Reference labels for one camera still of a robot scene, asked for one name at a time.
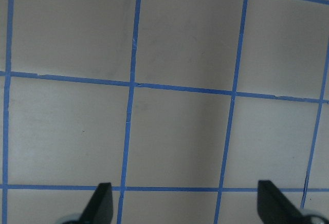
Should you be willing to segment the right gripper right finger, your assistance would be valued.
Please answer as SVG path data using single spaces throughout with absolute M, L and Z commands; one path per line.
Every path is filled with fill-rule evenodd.
M 258 182 L 257 212 L 264 224 L 307 223 L 307 217 L 270 180 Z

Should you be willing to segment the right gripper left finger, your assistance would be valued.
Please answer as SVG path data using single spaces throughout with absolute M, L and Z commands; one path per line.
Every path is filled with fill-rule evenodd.
M 110 182 L 100 183 L 81 214 L 78 223 L 110 224 L 113 214 L 112 185 Z

